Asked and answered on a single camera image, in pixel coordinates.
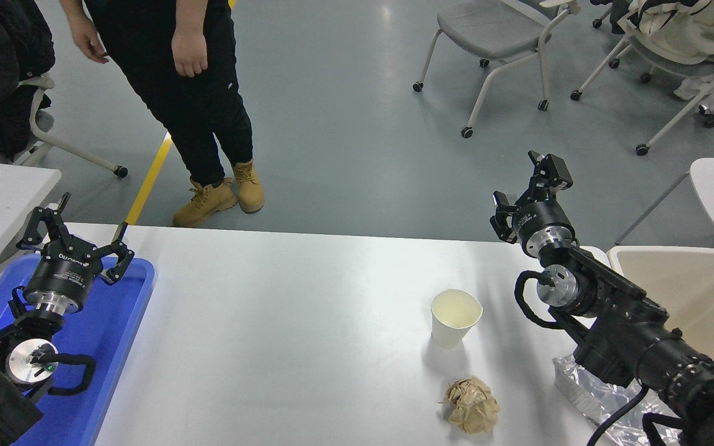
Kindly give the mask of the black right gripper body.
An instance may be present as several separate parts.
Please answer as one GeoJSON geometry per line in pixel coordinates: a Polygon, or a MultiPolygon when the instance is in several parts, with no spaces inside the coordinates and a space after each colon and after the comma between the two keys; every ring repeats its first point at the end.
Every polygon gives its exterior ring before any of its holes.
{"type": "Polygon", "coordinates": [[[522,206],[512,217],[512,227],[521,245],[530,241],[536,232],[553,227],[564,229],[567,240],[575,239],[575,229],[556,199],[533,201],[522,206]]]}

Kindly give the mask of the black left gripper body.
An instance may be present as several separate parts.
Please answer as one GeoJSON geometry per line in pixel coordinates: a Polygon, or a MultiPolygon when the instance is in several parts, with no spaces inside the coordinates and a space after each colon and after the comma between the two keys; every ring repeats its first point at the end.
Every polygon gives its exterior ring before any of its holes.
{"type": "Polygon", "coordinates": [[[93,256],[96,248],[85,240],[72,240],[69,248],[60,240],[46,243],[25,286],[25,300],[36,305],[39,296],[54,293],[67,297],[73,305],[84,305],[103,269],[102,260],[93,256]]]}

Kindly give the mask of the person's right hand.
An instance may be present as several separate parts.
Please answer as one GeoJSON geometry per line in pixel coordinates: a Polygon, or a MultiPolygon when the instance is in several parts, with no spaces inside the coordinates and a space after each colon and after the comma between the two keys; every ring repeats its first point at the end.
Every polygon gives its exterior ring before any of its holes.
{"type": "Polygon", "coordinates": [[[108,63],[108,53],[97,33],[94,23],[87,16],[68,17],[72,39],[87,59],[96,63],[108,63]]]}

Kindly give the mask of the person's left hand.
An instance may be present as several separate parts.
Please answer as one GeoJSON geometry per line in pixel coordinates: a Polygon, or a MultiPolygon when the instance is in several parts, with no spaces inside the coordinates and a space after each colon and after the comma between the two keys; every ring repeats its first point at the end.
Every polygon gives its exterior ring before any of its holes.
{"type": "Polygon", "coordinates": [[[209,67],[206,38],[201,30],[176,29],[171,51],[179,76],[193,78],[209,67]]]}

